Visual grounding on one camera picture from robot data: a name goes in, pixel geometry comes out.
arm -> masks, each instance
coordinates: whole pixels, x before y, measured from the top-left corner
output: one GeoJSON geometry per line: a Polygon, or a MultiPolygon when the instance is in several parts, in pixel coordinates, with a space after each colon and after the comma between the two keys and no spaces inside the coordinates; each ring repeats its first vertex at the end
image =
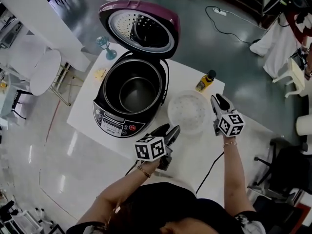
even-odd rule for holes
{"type": "MultiPolygon", "coordinates": [[[[158,166],[159,159],[143,163],[142,169],[152,174],[158,166]]],[[[77,224],[93,221],[107,223],[112,210],[119,207],[146,180],[147,176],[139,169],[135,169],[127,176],[111,184],[95,199],[93,205],[77,224]]]]}
{"type": "MultiPolygon", "coordinates": [[[[234,137],[223,136],[224,143],[235,142],[234,137]]],[[[236,145],[224,147],[224,208],[235,216],[243,211],[254,211],[246,195],[243,165],[236,145]]]]}

oil bottle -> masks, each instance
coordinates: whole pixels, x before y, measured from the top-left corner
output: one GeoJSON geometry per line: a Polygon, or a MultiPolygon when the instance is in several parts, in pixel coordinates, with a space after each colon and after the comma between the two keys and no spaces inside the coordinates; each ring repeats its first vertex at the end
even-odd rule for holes
{"type": "Polygon", "coordinates": [[[216,76],[215,70],[210,70],[206,75],[204,75],[196,86],[196,90],[203,92],[213,81],[216,76]]]}

blue glass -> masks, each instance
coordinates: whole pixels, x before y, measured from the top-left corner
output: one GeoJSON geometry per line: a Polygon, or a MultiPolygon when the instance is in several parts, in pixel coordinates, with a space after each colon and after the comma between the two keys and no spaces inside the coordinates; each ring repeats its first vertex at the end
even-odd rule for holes
{"type": "Polygon", "coordinates": [[[108,60],[112,60],[117,56],[116,50],[109,49],[109,39],[108,37],[98,37],[97,38],[97,44],[100,46],[102,49],[106,49],[106,58],[108,60]]]}

red button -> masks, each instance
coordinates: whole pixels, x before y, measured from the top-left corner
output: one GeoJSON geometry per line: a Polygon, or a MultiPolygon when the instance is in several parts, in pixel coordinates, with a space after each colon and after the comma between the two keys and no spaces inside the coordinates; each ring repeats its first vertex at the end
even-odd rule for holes
{"type": "Polygon", "coordinates": [[[129,126],[129,129],[130,129],[131,131],[134,131],[134,130],[137,129],[137,128],[136,128],[136,126],[134,126],[134,125],[130,125],[130,126],[129,126]]]}

